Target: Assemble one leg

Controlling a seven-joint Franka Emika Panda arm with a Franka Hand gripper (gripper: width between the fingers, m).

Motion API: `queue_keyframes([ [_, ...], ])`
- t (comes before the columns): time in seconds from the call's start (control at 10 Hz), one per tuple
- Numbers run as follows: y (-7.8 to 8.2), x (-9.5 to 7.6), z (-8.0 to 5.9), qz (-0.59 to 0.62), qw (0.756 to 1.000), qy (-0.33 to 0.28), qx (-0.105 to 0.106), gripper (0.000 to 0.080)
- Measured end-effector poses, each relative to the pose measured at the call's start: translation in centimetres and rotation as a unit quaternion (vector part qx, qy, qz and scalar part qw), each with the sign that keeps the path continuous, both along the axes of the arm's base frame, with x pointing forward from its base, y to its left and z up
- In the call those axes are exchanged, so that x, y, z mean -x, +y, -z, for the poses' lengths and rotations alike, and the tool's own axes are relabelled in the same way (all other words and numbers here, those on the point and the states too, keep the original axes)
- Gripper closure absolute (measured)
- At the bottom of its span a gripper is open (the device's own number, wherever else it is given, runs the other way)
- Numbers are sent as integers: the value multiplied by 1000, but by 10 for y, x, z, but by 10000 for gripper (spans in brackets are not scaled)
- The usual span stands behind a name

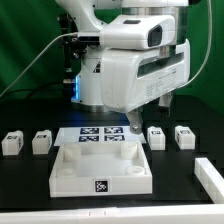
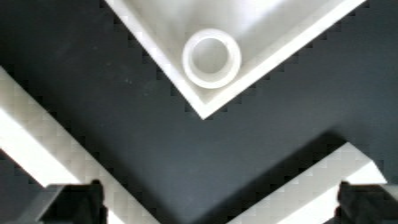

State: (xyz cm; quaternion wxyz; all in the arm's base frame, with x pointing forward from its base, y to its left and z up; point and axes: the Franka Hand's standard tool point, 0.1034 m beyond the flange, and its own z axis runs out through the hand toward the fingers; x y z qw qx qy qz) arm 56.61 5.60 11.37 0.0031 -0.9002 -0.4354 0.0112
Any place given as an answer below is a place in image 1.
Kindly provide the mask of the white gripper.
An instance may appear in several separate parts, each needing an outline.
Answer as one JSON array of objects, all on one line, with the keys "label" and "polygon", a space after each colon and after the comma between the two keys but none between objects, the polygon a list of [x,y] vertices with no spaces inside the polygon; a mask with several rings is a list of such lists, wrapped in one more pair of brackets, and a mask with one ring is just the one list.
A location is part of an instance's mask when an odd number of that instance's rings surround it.
[{"label": "white gripper", "polygon": [[159,49],[148,51],[106,50],[101,60],[101,98],[110,110],[127,113],[130,131],[142,132],[142,119],[132,111],[159,98],[159,106],[169,108],[171,91],[188,81],[190,44],[177,45],[174,55],[160,59]]}]

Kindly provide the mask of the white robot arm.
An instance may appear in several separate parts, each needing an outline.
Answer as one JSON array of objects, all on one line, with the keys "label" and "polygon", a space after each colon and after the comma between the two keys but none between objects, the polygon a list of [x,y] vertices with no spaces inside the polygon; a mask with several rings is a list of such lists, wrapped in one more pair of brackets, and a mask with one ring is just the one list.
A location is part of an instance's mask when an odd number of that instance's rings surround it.
[{"label": "white robot arm", "polygon": [[142,132],[142,107],[189,79],[186,38],[189,0],[55,0],[76,30],[81,71],[72,101],[93,110],[124,113]]}]

